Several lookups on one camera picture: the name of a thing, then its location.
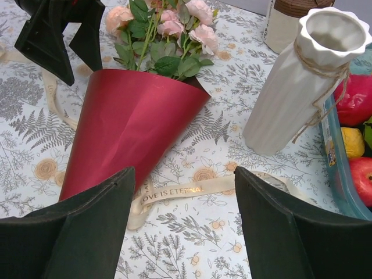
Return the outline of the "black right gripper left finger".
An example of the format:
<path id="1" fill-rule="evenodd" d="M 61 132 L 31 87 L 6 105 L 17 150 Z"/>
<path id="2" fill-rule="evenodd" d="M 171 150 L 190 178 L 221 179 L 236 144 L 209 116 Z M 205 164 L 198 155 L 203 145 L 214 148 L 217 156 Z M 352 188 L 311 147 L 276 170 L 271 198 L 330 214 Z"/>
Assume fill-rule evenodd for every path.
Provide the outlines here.
<path id="1" fill-rule="evenodd" d="M 134 186 L 129 167 L 56 204 L 1 219 L 1 278 L 114 278 Z"/>

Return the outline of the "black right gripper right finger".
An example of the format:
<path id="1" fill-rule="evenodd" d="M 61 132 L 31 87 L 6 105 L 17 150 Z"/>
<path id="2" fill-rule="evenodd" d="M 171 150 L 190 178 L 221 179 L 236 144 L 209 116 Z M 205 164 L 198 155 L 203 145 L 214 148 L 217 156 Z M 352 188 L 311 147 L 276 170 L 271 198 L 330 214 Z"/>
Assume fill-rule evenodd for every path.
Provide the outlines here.
<path id="1" fill-rule="evenodd" d="M 274 188 L 243 167 L 235 190 L 252 278 L 371 278 L 371 222 Z"/>

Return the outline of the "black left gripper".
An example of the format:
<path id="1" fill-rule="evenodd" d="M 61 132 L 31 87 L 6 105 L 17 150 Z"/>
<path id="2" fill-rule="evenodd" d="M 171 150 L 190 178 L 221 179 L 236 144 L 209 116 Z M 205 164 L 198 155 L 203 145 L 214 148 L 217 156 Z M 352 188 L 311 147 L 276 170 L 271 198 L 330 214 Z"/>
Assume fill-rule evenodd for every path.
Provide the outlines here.
<path id="1" fill-rule="evenodd" d="M 105 5 L 101 1 L 19 0 L 16 4 L 30 15 L 15 48 L 32 62 L 54 74 L 67 85 L 74 75 L 63 41 L 67 22 L 80 23 L 69 47 L 92 70 L 102 69 L 99 29 Z"/>

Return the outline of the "cream ribbon gold lettering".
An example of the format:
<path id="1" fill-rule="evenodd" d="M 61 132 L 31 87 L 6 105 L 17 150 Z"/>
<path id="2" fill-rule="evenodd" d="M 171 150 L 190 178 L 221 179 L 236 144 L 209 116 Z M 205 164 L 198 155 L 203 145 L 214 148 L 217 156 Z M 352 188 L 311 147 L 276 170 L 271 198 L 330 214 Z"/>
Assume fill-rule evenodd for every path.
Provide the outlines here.
<path id="1" fill-rule="evenodd" d="M 75 129 L 75 131 L 77 130 L 78 121 L 66 118 L 66 123 L 71 128 Z M 151 206 L 155 202 L 169 198 L 187 198 L 214 194 L 217 192 L 230 191 L 234 188 L 234 176 L 211 178 L 205 181 L 197 181 L 189 184 L 171 185 L 160 189 L 151 189 L 145 181 L 139 187 L 135 184 L 126 229 L 135 230 L 141 227 Z"/>

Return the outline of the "red paper bouquet wrap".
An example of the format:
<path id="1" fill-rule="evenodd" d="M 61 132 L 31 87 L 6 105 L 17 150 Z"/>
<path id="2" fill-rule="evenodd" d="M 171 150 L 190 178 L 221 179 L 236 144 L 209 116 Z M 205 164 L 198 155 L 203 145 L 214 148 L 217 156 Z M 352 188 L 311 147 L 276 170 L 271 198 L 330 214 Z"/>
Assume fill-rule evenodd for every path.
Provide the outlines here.
<path id="1" fill-rule="evenodd" d="M 133 167 L 137 187 L 203 109 L 210 95 L 195 78 L 103 69 L 91 74 L 61 199 Z"/>

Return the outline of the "white ribbed ceramic vase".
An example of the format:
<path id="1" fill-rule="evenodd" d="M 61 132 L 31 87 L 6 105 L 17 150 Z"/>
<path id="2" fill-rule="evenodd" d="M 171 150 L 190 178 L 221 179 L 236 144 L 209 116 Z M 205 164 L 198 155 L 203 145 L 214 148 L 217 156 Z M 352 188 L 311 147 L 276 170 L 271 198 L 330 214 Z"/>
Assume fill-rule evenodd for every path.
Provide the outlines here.
<path id="1" fill-rule="evenodd" d="M 248 118 L 246 146 L 271 156 L 321 122 L 323 103 L 371 44 L 369 29 L 353 12 L 333 7 L 300 18 L 294 42 L 277 57 Z"/>

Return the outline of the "floral patterned table mat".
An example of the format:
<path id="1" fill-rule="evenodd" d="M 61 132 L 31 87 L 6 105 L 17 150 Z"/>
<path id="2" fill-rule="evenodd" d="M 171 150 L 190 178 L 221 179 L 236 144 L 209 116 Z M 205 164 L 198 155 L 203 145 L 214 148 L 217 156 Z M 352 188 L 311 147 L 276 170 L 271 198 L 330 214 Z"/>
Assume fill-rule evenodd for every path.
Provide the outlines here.
<path id="1" fill-rule="evenodd" d="M 319 207 L 337 212 L 323 136 L 308 129 L 273 156 L 255 154 L 242 131 L 276 59 L 262 40 L 265 17 L 219 1 L 219 51 L 199 82 L 211 95 L 151 174 L 160 188 L 231 174 L 237 166 L 290 179 Z M 1 59 L 1 217 L 58 200 L 75 132 L 48 109 L 42 70 Z M 116 278 L 250 278 L 235 192 L 154 204 L 126 233 Z"/>

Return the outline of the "teal plastic fruit basket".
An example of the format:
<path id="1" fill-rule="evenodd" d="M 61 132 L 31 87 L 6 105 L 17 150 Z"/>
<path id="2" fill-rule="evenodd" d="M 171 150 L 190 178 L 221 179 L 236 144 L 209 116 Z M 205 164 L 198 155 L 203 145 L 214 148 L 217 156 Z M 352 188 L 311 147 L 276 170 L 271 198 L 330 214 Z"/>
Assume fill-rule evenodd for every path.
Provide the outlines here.
<path id="1" fill-rule="evenodd" d="M 350 64 L 350 74 L 371 75 L 371 48 Z M 349 160 L 346 155 L 341 134 L 337 104 L 344 97 L 343 86 L 339 86 L 323 105 L 329 113 L 321 122 L 326 157 L 328 160 L 328 176 L 333 198 L 342 214 L 359 219 L 371 220 L 371 207 L 367 207 L 360 199 L 350 172 Z M 363 135 L 364 125 L 351 126 L 357 128 Z M 362 157 L 371 158 L 371 149 L 364 141 L 365 152 Z"/>

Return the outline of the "pink artificial flower bunch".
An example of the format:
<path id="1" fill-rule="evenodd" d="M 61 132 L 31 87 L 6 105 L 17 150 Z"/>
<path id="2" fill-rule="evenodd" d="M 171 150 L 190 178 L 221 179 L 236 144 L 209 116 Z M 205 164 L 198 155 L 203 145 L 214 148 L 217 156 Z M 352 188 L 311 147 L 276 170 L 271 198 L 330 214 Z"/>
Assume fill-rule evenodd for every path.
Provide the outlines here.
<path id="1" fill-rule="evenodd" d="M 129 1 L 106 15 L 115 61 L 126 69 L 183 81 L 213 65 L 218 11 L 205 1 Z"/>

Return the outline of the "red apple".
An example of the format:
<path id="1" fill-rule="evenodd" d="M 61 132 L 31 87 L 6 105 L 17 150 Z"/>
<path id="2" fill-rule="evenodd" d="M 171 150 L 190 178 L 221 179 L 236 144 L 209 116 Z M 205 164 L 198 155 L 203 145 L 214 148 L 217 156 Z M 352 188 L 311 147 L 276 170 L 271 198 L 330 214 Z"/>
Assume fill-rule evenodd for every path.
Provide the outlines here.
<path id="1" fill-rule="evenodd" d="M 371 158 L 350 159 L 349 167 L 360 199 L 367 207 L 371 207 Z"/>

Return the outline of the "small yellow lemon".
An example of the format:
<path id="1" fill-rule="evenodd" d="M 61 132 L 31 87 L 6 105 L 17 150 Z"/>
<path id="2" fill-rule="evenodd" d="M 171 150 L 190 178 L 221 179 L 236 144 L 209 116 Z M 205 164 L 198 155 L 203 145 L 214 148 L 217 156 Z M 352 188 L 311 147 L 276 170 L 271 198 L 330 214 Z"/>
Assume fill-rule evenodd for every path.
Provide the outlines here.
<path id="1" fill-rule="evenodd" d="M 365 145 L 361 131 L 357 128 L 341 127 L 341 134 L 348 159 L 362 157 Z"/>

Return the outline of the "green toy watermelon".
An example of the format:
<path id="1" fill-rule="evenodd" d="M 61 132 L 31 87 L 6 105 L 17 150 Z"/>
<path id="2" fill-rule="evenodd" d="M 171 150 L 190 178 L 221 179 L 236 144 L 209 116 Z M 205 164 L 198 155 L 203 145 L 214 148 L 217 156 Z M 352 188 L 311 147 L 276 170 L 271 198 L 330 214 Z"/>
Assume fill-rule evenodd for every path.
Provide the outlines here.
<path id="1" fill-rule="evenodd" d="M 370 117 L 367 121 L 363 123 L 364 125 L 364 141 L 369 146 L 370 149 L 372 149 L 372 117 Z"/>

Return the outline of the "red dragon fruit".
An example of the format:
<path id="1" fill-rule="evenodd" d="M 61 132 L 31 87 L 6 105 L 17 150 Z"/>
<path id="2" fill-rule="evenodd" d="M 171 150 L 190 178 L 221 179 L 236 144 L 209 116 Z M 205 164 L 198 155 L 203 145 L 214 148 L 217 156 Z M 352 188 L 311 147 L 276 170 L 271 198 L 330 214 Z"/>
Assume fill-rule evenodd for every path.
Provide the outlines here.
<path id="1" fill-rule="evenodd" d="M 337 104 L 340 125 L 357 126 L 371 117 L 371 75 L 351 74 Z"/>

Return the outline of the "brown and white jar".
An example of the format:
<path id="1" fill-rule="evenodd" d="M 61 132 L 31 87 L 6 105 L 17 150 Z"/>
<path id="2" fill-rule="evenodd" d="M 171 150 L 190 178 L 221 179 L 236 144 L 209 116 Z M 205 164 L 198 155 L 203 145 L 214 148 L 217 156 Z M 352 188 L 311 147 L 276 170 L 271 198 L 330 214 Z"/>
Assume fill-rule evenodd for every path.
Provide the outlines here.
<path id="1" fill-rule="evenodd" d="M 333 4 L 332 0 L 269 1 L 263 31 L 264 43 L 273 52 L 280 54 L 296 38 L 301 17 L 313 8 L 325 8 Z"/>

